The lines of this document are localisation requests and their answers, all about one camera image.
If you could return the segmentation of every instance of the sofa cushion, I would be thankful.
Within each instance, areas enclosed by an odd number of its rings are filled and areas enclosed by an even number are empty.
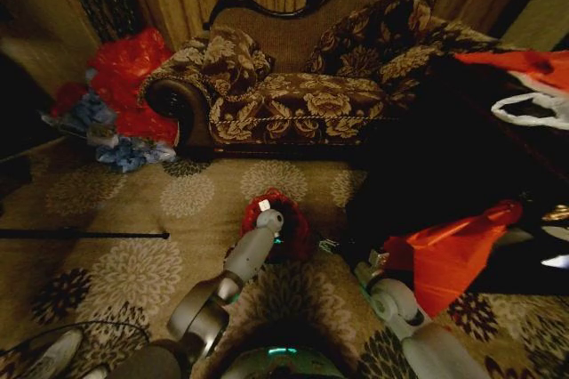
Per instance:
[[[219,143],[359,143],[361,130],[389,115],[389,99],[368,79],[271,74],[239,98],[210,110]]]
[[[430,0],[379,0],[326,30],[306,72],[375,77],[381,64],[419,43],[431,13]]]
[[[202,72],[219,95],[240,95],[257,83],[252,53],[257,44],[240,29],[212,29]]]

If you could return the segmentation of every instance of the patterned carpet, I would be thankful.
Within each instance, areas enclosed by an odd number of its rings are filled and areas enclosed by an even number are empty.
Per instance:
[[[113,367],[148,338],[167,337],[164,325],[180,298],[220,272],[250,198],[279,188],[299,203],[314,231],[338,238],[346,227],[343,207],[365,177],[340,162],[259,159],[181,160],[117,174],[69,141],[35,149],[28,160],[32,182],[4,198],[2,229],[171,233],[0,239],[0,348],[87,322],[67,377],[101,362]],[[464,294],[437,322],[492,378],[569,377],[568,307],[568,298]],[[215,377],[260,335],[316,344],[349,377],[414,377],[337,255],[320,251],[311,262],[267,265],[228,310],[224,338],[192,377]],[[0,378],[17,377],[60,333],[1,355]]]

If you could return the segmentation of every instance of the rolled sofa arm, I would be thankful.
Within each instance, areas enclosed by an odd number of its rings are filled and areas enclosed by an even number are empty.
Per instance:
[[[199,67],[203,50],[188,46],[192,42],[196,41],[190,40],[147,77],[140,96],[156,113],[178,120],[178,147],[209,147],[212,138],[208,117],[215,95],[208,90]]]

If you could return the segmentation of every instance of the wooden wall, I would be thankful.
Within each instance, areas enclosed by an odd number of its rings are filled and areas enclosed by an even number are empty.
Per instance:
[[[98,37],[79,0],[0,0],[0,53],[22,66],[50,95],[65,81],[83,81]]]

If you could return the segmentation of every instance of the cable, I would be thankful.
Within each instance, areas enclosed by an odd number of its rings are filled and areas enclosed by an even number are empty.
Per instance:
[[[150,336],[148,335],[147,331],[146,331],[144,328],[140,327],[140,326],[136,326],[136,325],[130,324],[130,323],[122,323],[122,322],[115,322],[115,321],[106,321],[106,320],[104,320],[104,319],[92,319],[92,320],[89,320],[89,321],[82,321],[82,322],[80,322],[80,323],[73,323],[73,324],[68,324],[68,325],[66,325],[66,326],[55,327],[55,328],[53,328],[53,329],[51,329],[51,330],[45,330],[45,331],[43,331],[42,333],[39,333],[39,334],[37,334],[37,335],[35,335],[35,336],[32,336],[32,337],[26,339],[25,341],[22,341],[22,342],[18,343],[17,345],[11,347],[9,350],[5,350],[5,351],[0,350],[0,357],[4,357],[5,355],[9,354],[10,352],[14,352],[14,351],[18,350],[20,347],[22,347],[22,346],[24,346],[24,345],[26,345],[26,344],[28,344],[28,343],[34,341],[35,339],[39,339],[39,338],[42,337],[42,336],[48,335],[49,333],[58,332],[58,331],[60,331],[60,330],[63,330],[63,329],[66,329],[66,328],[71,328],[71,327],[87,326],[87,325],[90,325],[90,324],[107,324],[107,325],[117,326],[117,327],[120,327],[120,326],[122,326],[122,327],[124,327],[124,326],[133,327],[133,328],[135,328],[136,330],[138,330],[139,332],[142,333],[142,335],[144,336],[144,339],[146,340],[146,343],[150,343]]]

